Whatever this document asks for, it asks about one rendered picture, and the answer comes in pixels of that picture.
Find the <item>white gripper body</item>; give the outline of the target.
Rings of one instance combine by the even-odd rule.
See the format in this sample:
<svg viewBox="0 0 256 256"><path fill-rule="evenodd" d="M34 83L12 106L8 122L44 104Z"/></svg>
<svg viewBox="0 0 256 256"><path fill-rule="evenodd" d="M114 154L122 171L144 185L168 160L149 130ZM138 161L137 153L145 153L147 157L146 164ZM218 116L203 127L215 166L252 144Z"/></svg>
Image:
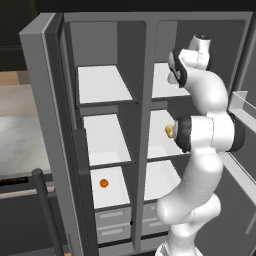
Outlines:
<svg viewBox="0 0 256 256"><path fill-rule="evenodd" d="M180 71L177 63L177 51L172 50L168 56L169 75L168 82L174 83L180 80Z"/></svg>

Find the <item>white fridge shelf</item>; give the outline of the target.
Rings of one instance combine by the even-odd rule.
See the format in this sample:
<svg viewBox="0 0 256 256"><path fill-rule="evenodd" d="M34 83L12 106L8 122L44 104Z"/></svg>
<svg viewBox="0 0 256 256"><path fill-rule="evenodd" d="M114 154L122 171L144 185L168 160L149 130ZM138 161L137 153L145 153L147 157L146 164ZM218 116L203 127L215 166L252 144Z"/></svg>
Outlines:
<svg viewBox="0 0 256 256"><path fill-rule="evenodd" d="M176 96L187 96L188 91L180 88L177 82L169 83L167 81L169 67L167 63L156 63L154 65L153 75L153 98L166 98Z"/></svg>
<svg viewBox="0 0 256 256"><path fill-rule="evenodd" d="M171 192L181 181L170 160L149 162L146 169L144 200L158 199Z"/></svg>
<svg viewBox="0 0 256 256"><path fill-rule="evenodd" d="M166 135L165 127L174 120L167 110L154 110L150 116L148 155L149 159L183 155L173 138Z"/></svg>

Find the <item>grey side-by-side fridge cabinet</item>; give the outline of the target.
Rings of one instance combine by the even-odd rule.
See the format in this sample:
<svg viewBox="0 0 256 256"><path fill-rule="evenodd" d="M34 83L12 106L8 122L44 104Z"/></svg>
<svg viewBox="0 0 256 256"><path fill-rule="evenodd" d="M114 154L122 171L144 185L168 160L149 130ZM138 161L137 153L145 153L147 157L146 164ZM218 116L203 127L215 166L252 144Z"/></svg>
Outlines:
<svg viewBox="0 0 256 256"><path fill-rule="evenodd" d="M69 25L94 22L117 24L117 64L135 94L133 103L119 108L121 128L125 133L132 161L125 165L125 177L132 197L131 252L142 251L142 211L144 204L149 123L152 103L153 73L158 24L166 21L187 21L198 31L212 33L214 26L236 24L241 34L248 32L250 12L130 12L130 13L67 13Z"/></svg>

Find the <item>white freezer shelf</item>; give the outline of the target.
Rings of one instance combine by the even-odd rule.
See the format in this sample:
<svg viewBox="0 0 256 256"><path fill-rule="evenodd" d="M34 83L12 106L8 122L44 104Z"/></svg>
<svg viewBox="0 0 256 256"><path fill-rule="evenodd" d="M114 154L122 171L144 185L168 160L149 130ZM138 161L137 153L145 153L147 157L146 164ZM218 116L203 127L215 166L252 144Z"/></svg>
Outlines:
<svg viewBox="0 0 256 256"><path fill-rule="evenodd" d="M78 102L130 101L132 94L116 65L78 68Z"/></svg>
<svg viewBox="0 0 256 256"><path fill-rule="evenodd" d="M132 160L116 114L83 118L91 166Z"/></svg>
<svg viewBox="0 0 256 256"><path fill-rule="evenodd" d="M100 186L100 180L107 179L106 188ZM95 209L129 204L123 172L120 166L94 169L91 171L91 184Z"/></svg>

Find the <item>grey freezer door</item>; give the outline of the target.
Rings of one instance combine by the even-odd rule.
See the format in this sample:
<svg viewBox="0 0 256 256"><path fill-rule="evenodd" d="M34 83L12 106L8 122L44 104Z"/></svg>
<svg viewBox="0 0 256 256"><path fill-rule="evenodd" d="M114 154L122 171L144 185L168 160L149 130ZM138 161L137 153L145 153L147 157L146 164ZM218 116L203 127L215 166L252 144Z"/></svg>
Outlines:
<svg viewBox="0 0 256 256"><path fill-rule="evenodd" d="M78 171L58 29L63 16L42 13L20 32L71 256L99 256L91 179Z"/></svg>

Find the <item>grey fridge drawer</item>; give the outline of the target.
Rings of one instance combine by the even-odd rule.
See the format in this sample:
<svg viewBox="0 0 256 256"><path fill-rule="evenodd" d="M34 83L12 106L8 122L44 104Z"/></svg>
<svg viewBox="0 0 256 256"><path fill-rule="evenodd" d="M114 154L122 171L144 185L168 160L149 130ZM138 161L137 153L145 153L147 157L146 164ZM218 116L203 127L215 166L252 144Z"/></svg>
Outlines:
<svg viewBox="0 0 256 256"><path fill-rule="evenodd" d="M142 235L165 232L169 226L161 223L157 218L147 218L142 220Z"/></svg>
<svg viewBox="0 0 256 256"><path fill-rule="evenodd" d="M143 206L143 220L155 219L156 215L156 203L148 203Z"/></svg>

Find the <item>grey fridge door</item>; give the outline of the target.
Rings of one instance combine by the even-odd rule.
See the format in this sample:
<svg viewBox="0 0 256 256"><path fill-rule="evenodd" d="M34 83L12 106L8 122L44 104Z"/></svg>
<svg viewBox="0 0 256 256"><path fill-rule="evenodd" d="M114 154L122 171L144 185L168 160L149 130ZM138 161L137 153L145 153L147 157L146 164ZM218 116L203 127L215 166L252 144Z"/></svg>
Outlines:
<svg viewBox="0 0 256 256"><path fill-rule="evenodd" d="M256 107L256 13L252 16L234 91L247 91L247 101ZM256 129L245 125L245 130L243 148L223 155L226 170L217 191L222 212L214 222L218 229L215 256L256 256Z"/></svg>

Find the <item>grey freezer drawer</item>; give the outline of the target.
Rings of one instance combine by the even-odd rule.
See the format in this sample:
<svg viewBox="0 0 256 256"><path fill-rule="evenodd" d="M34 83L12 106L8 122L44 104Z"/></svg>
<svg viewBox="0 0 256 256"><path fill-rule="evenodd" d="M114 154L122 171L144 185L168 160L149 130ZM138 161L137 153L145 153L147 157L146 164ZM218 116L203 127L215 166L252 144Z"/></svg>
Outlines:
<svg viewBox="0 0 256 256"><path fill-rule="evenodd" d="M123 223L131 220L131 208L118 208L95 213L96 227L105 227Z"/></svg>
<svg viewBox="0 0 256 256"><path fill-rule="evenodd" d="M99 244L128 239L130 235L131 225L129 223L97 229L97 239Z"/></svg>

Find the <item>clear grey door bin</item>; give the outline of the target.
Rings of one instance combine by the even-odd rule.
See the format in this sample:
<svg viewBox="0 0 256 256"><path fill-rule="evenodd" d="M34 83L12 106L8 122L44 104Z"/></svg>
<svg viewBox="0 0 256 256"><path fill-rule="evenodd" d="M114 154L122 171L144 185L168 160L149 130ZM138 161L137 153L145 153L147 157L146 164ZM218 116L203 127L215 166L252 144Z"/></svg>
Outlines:
<svg viewBox="0 0 256 256"><path fill-rule="evenodd" d="M234 91L231 96L229 111L241 122L256 129L256 107L247 101L247 91Z"/></svg>

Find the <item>dark base cupboards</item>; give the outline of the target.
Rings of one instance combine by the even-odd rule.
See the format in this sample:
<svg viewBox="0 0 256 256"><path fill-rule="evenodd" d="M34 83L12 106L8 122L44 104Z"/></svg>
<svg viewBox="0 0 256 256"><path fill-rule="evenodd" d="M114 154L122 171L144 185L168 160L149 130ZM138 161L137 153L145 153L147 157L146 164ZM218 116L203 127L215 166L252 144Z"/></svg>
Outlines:
<svg viewBox="0 0 256 256"><path fill-rule="evenodd" d="M52 248L31 177L0 181L0 256Z"/></svg>

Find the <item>dark wall cupboards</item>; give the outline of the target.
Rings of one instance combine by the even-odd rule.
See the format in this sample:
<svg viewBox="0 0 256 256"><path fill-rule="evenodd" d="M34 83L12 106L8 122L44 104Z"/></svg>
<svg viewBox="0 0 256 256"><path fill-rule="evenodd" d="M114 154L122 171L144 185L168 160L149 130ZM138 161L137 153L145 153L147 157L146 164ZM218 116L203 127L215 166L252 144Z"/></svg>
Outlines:
<svg viewBox="0 0 256 256"><path fill-rule="evenodd" d="M26 70L19 32L37 15L36 0L0 0L0 71Z"/></svg>

